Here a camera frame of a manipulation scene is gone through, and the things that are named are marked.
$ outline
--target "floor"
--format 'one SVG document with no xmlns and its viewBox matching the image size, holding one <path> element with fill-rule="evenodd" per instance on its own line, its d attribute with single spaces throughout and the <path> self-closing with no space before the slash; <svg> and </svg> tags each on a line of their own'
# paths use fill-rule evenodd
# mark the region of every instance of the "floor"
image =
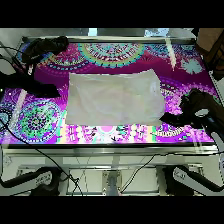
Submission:
<svg viewBox="0 0 224 224">
<path fill-rule="evenodd" d="M 20 29 L 9 29 L 9 28 L 1 28 L 0 29 L 0 40 L 8 46 L 16 47 L 16 43 L 18 43 L 18 40 L 14 38 L 14 35 L 17 32 L 19 36 L 54 36 L 54 35 L 81 35 L 81 36 L 96 36 L 96 35 L 103 35 L 103 36 L 171 36 L 171 37 L 194 37 L 194 35 L 190 32 L 192 28 L 135 28 L 135 29 L 112 29 L 112 28 L 20 28 Z M 4 34 L 8 33 L 8 35 L 11 36 L 10 38 L 7 38 Z M 221 80 L 218 83 L 220 92 L 222 96 L 224 97 L 224 81 Z M 144 164 L 147 162 L 151 157 L 143 157 L 143 156 L 121 156 L 119 159 L 119 164 Z M 21 164 L 43 164 L 45 162 L 45 159 L 42 157 L 5 157 L 4 162 L 4 173 L 2 175 L 3 180 L 8 180 L 16 176 L 16 172 L 18 167 Z M 79 157 L 77 158 L 63 158 L 65 164 L 73 164 L 73 165 L 84 165 L 86 166 L 87 162 L 89 165 L 111 165 L 113 163 L 113 157 L 112 156 L 104 156 L 104 157 L 92 157 L 89 159 L 89 157 Z M 211 181 L 215 182 L 218 185 L 222 185 L 222 179 L 219 174 L 219 163 L 218 163 L 218 156 L 210 156 L 210 157 L 182 157 L 182 156 L 167 156 L 167 157 L 161 157 L 156 156 L 152 164 L 162 164 L 162 163 L 172 163 L 172 162 L 178 162 L 181 163 L 187 162 L 187 163 L 202 163 L 204 167 L 204 174 L 205 176 L 210 179 Z M 128 179 L 131 175 L 130 172 L 124 173 L 124 180 Z M 74 177 L 78 177 L 81 175 L 80 171 L 75 171 L 73 173 Z M 134 179 L 133 185 L 136 186 L 136 188 L 140 188 L 143 184 L 143 181 L 145 179 L 145 170 L 142 170 L 138 173 L 138 177 Z M 92 173 L 86 173 L 87 179 L 92 178 L 88 180 L 89 185 L 89 191 L 101 189 L 101 184 L 98 177 L 93 178 Z M 85 189 L 85 182 L 84 178 L 80 182 L 80 187 L 82 189 Z"/>
</svg>

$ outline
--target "white cloth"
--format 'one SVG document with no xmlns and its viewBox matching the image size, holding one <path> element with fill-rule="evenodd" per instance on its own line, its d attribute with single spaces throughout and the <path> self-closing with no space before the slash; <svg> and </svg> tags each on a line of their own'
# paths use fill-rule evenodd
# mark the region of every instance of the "white cloth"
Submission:
<svg viewBox="0 0 224 224">
<path fill-rule="evenodd" d="M 122 75 L 70 73 L 66 124 L 161 125 L 164 98 L 151 69 Z"/>
</svg>

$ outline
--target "white floor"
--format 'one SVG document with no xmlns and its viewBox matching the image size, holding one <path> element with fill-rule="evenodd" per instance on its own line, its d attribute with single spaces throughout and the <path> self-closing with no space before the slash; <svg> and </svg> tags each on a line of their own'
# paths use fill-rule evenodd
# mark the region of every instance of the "white floor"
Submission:
<svg viewBox="0 0 224 224">
<path fill-rule="evenodd" d="M 192 37 L 193 34 L 189 32 L 189 30 L 183 30 L 180 28 L 170 28 L 169 30 L 164 30 L 165 28 L 160 28 L 161 30 L 158 29 L 138 29 L 136 28 L 133 30 L 133 32 L 129 32 L 126 30 L 126 36 L 135 35 L 137 36 L 147 36 L 151 35 L 153 32 L 155 35 L 166 35 L 166 36 L 178 36 L 178 37 Z M 16 38 L 11 38 L 8 40 L 6 36 L 4 35 L 4 32 L 8 32 L 9 34 L 14 34 L 16 31 L 15 29 L 0 29 L 0 40 L 5 44 L 5 45 L 11 45 L 15 47 L 16 45 Z M 81 28 L 61 28 L 61 29 L 46 29 L 46 28 L 21 28 L 19 31 L 17 30 L 20 36 L 43 36 L 43 35 L 96 35 L 96 30 L 89 30 L 88 28 L 86 29 L 81 29 Z M 98 35 L 117 35 L 121 31 L 119 30 L 103 30 L 103 28 L 100 30 L 97 30 Z M 219 84 L 219 89 L 220 92 L 222 93 L 222 96 L 224 97 L 224 81 L 220 81 Z M 151 157 L 143 157 L 143 156 L 121 156 L 119 160 L 119 164 L 144 164 L 146 163 Z M 77 161 L 76 158 L 64 158 L 64 163 L 65 164 L 73 164 L 73 165 L 78 165 L 79 163 L 82 165 L 86 165 L 88 161 L 88 157 L 79 157 L 79 161 Z M 12 157 L 11 162 L 10 160 L 8 163 L 4 164 L 4 172 L 2 175 L 3 180 L 8 180 L 16 176 L 16 172 L 18 167 L 21 164 L 43 164 L 45 159 L 43 157 L 38 157 L 38 158 L 33 158 L 33 157 Z M 112 156 L 104 156 L 104 157 L 92 157 L 89 159 L 88 164 L 89 165 L 112 165 L 113 157 Z M 204 174 L 205 176 L 210 179 L 211 181 L 215 182 L 218 185 L 222 185 L 222 179 L 219 174 L 219 163 L 218 163 L 218 156 L 209 156 L 209 157 L 183 157 L 183 156 L 167 156 L 167 157 L 161 157 L 161 156 L 156 156 L 152 164 L 163 164 L 163 163 L 170 163 L 170 162 L 187 162 L 187 163 L 201 163 L 204 168 Z M 133 171 L 125 171 L 123 172 L 123 181 L 127 180 L 131 173 Z M 137 177 L 134 179 L 132 185 L 130 186 L 131 189 L 133 188 L 142 188 L 142 186 L 146 183 L 149 184 L 149 180 L 146 180 L 146 171 L 143 169 L 137 174 Z M 81 171 L 74 171 L 74 177 L 80 177 L 81 176 Z M 102 175 L 99 174 L 99 172 L 96 173 L 96 171 L 87 171 L 86 172 L 86 177 L 87 177 L 87 182 L 88 182 L 88 188 L 89 191 L 100 191 L 102 188 L 102 181 L 100 178 L 102 178 Z M 82 177 L 82 180 L 80 182 L 80 187 L 82 189 L 86 188 L 86 184 L 84 181 L 84 177 Z"/>
</svg>

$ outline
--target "table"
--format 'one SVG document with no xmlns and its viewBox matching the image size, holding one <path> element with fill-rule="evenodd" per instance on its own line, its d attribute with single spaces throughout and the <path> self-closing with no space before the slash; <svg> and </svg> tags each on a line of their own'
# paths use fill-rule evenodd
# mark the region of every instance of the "table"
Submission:
<svg viewBox="0 0 224 224">
<path fill-rule="evenodd" d="M 37 65 L 36 80 L 57 86 L 60 98 L 37 99 L 20 89 L 7 89 L 0 104 L 0 116 L 16 136 L 44 152 L 63 155 L 207 153 L 216 151 L 204 130 L 190 126 L 175 128 L 130 124 L 126 126 L 66 125 L 69 72 L 82 74 L 129 74 L 153 69 L 161 81 L 166 111 L 181 113 L 181 96 L 191 88 L 208 92 L 221 103 L 194 40 L 180 38 L 70 37 L 66 52 L 48 53 Z M 22 44 L 24 51 L 29 43 Z M 8 152 L 27 153 L 28 146 L 0 126 L 0 141 L 9 143 Z"/>
</svg>

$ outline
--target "colorful patterned tablecloth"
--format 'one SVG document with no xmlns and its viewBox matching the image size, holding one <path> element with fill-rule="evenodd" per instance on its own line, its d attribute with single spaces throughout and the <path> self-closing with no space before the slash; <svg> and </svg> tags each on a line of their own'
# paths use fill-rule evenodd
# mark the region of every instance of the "colorful patterned tablecloth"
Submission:
<svg viewBox="0 0 224 224">
<path fill-rule="evenodd" d="M 24 51 L 29 44 L 21 47 Z M 180 114 L 181 96 L 191 88 L 208 92 L 219 102 L 217 92 L 193 45 L 137 43 L 70 43 L 66 52 L 48 53 L 35 70 L 35 79 L 53 83 L 61 95 L 55 99 L 39 99 L 27 94 L 19 113 L 14 134 L 35 144 L 99 144 L 99 143 L 185 143 L 213 142 L 204 130 L 191 126 L 175 128 L 166 123 L 159 127 L 130 124 L 125 126 L 66 125 L 69 72 L 82 74 L 129 74 L 153 69 L 161 80 L 166 111 Z M 20 89 L 7 89 L 0 104 L 0 118 L 9 124 Z M 0 139 L 20 142 L 5 135 L 0 124 Z"/>
</svg>

